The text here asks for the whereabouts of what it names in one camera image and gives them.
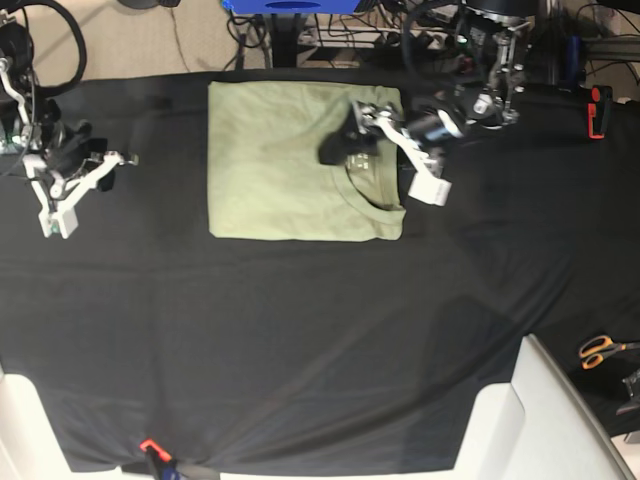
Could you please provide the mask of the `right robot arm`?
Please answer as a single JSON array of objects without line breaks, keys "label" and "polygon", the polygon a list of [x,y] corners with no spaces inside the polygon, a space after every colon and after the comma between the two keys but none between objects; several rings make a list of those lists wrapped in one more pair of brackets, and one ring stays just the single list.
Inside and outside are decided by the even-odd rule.
[{"label": "right robot arm", "polygon": [[[78,50],[70,80],[42,86],[34,66],[35,46],[26,8],[47,7],[68,25]],[[57,1],[1,3],[1,176],[27,181],[40,204],[38,220],[46,238],[69,238],[79,222],[76,206],[92,191],[113,188],[118,167],[139,157],[108,148],[86,121],[65,124],[55,98],[75,88],[87,64],[84,36],[73,15]]]}]

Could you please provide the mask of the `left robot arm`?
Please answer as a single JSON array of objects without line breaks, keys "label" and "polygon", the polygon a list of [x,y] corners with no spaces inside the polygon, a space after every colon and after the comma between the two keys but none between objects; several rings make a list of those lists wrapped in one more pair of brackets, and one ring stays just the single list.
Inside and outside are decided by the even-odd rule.
[{"label": "left robot arm", "polygon": [[343,166],[359,154],[376,154],[388,141],[415,171],[409,196],[443,206],[451,189],[442,176],[443,146],[464,138],[473,126],[499,130],[518,121],[513,97],[525,80],[529,13],[493,1],[456,6],[446,31],[455,53],[446,79],[414,98],[406,113],[392,103],[351,101],[343,123],[318,148],[321,164]]}]

